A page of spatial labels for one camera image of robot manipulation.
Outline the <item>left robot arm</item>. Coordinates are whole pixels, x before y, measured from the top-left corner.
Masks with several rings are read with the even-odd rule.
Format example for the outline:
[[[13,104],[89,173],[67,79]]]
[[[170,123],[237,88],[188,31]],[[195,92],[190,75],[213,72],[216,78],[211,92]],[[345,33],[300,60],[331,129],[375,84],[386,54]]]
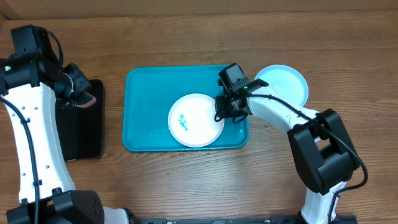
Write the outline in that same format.
[[[1,101],[9,113],[20,170],[19,206],[9,223],[137,223],[127,208],[78,190],[66,161],[104,153],[102,81],[65,65],[55,35],[26,25],[11,31],[15,51],[1,60]]]

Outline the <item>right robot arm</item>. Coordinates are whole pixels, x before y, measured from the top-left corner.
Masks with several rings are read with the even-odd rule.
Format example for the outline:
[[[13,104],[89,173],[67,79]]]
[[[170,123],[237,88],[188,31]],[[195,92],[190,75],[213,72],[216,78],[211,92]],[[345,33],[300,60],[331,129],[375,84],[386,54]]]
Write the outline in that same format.
[[[305,108],[308,85],[286,65],[263,68],[253,80],[233,63],[219,72],[223,95],[216,97],[214,120],[239,123],[255,116],[287,134],[296,171],[306,186],[305,202],[292,218],[271,217],[271,223],[356,223],[356,217],[335,212],[341,193],[368,181],[339,114]]]

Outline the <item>light blue plate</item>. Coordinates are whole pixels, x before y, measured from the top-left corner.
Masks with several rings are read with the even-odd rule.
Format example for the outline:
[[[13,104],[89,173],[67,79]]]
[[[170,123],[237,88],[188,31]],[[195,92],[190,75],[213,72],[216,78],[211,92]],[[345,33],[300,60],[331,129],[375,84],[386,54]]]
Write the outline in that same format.
[[[263,68],[255,76],[267,82],[273,89],[295,103],[304,106],[308,100],[308,84],[303,75],[287,65],[270,65]]]

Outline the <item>white plate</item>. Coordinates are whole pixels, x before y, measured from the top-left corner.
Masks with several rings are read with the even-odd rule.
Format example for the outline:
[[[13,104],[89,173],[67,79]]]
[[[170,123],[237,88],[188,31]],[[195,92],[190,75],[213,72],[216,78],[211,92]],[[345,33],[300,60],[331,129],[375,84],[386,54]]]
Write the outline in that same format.
[[[215,99],[192,93],[178,99],[168,115],[171,135],[187,147],[204,147],[215,142],[224,128],[224,120],[216,121]]]

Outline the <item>pink and green sponge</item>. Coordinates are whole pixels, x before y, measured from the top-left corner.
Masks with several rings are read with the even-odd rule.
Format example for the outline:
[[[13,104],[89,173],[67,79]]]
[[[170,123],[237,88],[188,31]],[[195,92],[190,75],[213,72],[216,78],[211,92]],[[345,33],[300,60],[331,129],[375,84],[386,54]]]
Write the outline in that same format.
[[[79,108],[88,108],[95,103],[96,98],[85,91],[75,100],[75,106]]]

